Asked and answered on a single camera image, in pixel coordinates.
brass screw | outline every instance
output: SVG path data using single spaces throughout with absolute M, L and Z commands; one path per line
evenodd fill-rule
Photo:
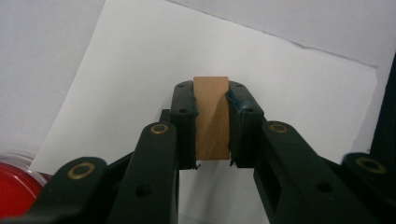
M 164 124 L 156 124 L 151 127 L 151 132 L 156 134 L 166 133 L 168 130 L 168 126 Z
M 356 159 L 356 163 L 366 171 L 369 171 L 373 174 L 384 174 L 387 172 L 387 168 L 379 163 L 378 161 L 375 161 L 373 159 L 367 158 L 367 157 L 359 157 Z
M 84 169 L 83 172 L 78 171 L 78 169 L 81 168 Z M 70 179 L 76 179 L 76 180 L 82 179 L 90 175 L 94 169 L 95 169 L 95 165 L 93 163 L 84 161 L 80 164 L 73 166 L 73 168 L 71 168 L 69 172 L 67 172 L 67 175 L 69 176 Z
M 275 133 L 286 133 L 288 131 L 288 127 L 279 123 L 271 124 L 270 129 Z

white paper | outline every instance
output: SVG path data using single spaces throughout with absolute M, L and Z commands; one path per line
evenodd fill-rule
M 245 84 L 267 119 L 293 125 L 339 162 L 361 126 L 375 70 L 164 1 L 107 1 L 64 105 L 32 169 L 108 163 L 134 150 L 169 108 L 174 86 L 196 76 Z M 250 170 L 227 161 L 181 172 L 179 212 L 210 223 L 266 220 Z

wooden block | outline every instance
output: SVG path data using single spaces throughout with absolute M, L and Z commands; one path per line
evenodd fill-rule
M 225 93 L 227 77 L 195 77 L 194 95 L 198 107 L 196 126 L 196 159 L 229 160 L 230 124 Z

brown rectangular block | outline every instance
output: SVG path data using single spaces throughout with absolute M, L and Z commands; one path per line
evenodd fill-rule
M 229 160 L 229 110 L 225 93 L 227 77 L 195 77 L 194 95 L 198 107 L 196 158 L 199 161 Z

red object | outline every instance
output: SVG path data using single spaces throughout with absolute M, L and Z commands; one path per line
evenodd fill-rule
M 28 172 L 0 162 L 0 218 L 27 212 L 42 188 Z

